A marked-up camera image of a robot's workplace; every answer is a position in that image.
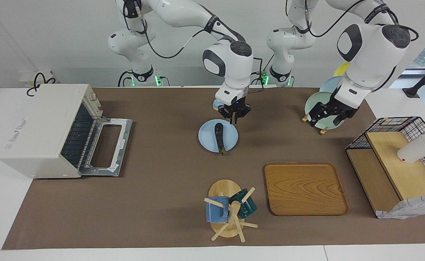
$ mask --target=brown tabletop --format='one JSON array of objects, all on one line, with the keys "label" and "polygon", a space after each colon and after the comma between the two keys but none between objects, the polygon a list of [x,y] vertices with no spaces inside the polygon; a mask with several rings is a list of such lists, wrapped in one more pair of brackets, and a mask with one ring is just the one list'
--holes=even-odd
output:
[{"label": "brown tabletop", "polygon": [[[221,119],[212,109],[215,91],[95,89],[106,117],[134,121],[121,175],[34,180],[3,249],[425,243],[425,215],[376,218],[344,151],[375,119],[366,103],[353,119],[320,136],[300,121],[316,89],[250,94],[252,111],[238,121],[238,143],[220,156],[197,138],[204,122]],[[113,147],[101,145],[97,157],[110,157]],[[333,164],[350,212],[272,215],[264,178],[271,162]],[[211,241],[203,198],[220,179],[256,188],[252,198],[258,209],[246,221],[259,228],[244,228],[244,244],[238,237]]]}]

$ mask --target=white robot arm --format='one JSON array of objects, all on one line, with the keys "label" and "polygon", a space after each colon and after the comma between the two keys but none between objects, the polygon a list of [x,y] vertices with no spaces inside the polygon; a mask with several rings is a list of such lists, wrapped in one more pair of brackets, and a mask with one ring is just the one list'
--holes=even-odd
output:
[{"label": "white robot arm", "polygon": [[225,104],[219,107],[219,112],[236,123],[237,118],[244,117],[251,110],[245,103],[245,96],[252,73],[252,49],[217,15],[191,0],[116,0],[116,3],[127,29],[109,37],[109,46],[115,53],[129,59],[138,81],[153,73],[146,54],[138,48],[146,43],[151,45],[150,41],[155,37],[143,18],[145,13],[154,11],[170,26],[197,26],[218,40],[203,52],[203,64],[209,72],[225,78],[216,93],[216,98]]},{"label": "white robot arm", "polygon": [[[269,34],[268,46],[275,53],[270,73],[279,81],[287,80],[294,58],[290,50],[309,48],[315,35],[310,29],[310,14],[318,0],[293,0],[288,19],[293,28],[279,28]],[[310,124],[331,115],[338,115],[334,124],[351,118],[367,94],[391,77],[411,42],[408,28],[398,25],[396,15],[381,0],[326,0],[339,10],[353,13],[364,24],[350,25],[338,39],[338,52],[350,67],[327,104],[318,103],[310,111]]]}]

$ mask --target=wooden tray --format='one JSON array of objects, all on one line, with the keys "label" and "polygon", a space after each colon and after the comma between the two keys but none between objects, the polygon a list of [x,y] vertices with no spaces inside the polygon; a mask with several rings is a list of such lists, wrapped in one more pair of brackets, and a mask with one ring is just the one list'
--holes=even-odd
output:
[{"label": "wooden tray", "polygon": [[329,163],[271,163],[265,166],[267,196],[274,215],[344,215],[349,207]]}]

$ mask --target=mug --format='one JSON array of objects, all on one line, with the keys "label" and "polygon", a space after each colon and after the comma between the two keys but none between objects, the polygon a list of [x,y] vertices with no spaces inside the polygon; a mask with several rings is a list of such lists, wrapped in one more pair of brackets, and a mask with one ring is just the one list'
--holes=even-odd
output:
[{"label": "mug", "polygon": [[257,209],[257,207],[254,204],[254,201],[251,197],[247,198],[245,203],[241,202],[241,200],[244,198],[244,196],[246,194],[247,194],[247,188],[244,188],[240,192],[231,196],[230,199],[229,199],[229,204],[231,204],[234,201],[238,201],[240,203],[240,205],[241,205],[240,211],[238,212],[238,218],[240,218],[240,219],[244,219],[244,218],[249,217]]},{"label": "mug", "polygon": [[206,202],[206,221],[209,223],[225,223],[229,220],[229,197],[208,196],[209,199],[222,203],[223,208]]}]

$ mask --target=white table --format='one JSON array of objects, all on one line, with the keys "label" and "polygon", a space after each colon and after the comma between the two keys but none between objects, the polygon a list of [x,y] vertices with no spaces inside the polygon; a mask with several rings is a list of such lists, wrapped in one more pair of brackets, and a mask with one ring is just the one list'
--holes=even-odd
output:
[{"label": "white table", "polygon": [[[28,99],[24,89],[12,90],[14,99],[5,97],[0,116],[16,109]],[[421,116],[425,106],[419,99],[406,99],[400,89],[384,89],[367,97],[376,117]],[[4,142],[0,129],[0,143]],[[22,204],[31,179],[0,162],[0,249]],[[114,249],[38,249],[0,251],[0,260],[217,260],[244,257],[244,260],[425,260],[425,244],[363,246],[223,246],[217,248],[114,248]]]}]

